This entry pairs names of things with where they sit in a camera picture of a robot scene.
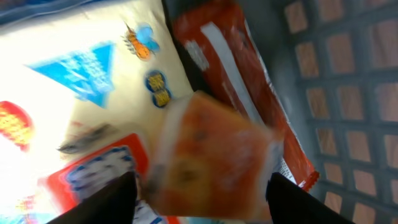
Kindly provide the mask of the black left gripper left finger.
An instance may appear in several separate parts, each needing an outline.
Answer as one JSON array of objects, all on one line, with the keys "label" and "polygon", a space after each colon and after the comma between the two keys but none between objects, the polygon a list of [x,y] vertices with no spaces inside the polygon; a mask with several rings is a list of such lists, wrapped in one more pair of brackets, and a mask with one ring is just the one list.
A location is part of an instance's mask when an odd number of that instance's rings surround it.
[{"label": "black left gripper left finger", "polygon": [[127,172],[49,224],[132,224],[136,199],[136,176]]}]

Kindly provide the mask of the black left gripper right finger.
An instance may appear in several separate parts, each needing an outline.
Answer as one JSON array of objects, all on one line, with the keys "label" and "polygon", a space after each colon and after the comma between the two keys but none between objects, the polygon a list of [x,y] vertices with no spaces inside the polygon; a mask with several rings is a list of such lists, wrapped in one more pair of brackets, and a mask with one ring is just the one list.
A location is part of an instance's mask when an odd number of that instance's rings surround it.
[{"label": "black left gripper right finger", "polygon": [[268,181],[266,200],[273,224],[353,224],[278,172]]}]

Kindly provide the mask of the large white snack bag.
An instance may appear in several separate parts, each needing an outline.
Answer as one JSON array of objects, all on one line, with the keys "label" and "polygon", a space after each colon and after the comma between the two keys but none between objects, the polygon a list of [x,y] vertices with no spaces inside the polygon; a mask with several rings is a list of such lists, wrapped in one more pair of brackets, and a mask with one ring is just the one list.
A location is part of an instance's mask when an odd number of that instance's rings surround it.
[{"label": "large white snack bag", "polygon": [[126,172],[192,88],[160,0],[1,2],[1,222],[47,223]]}]

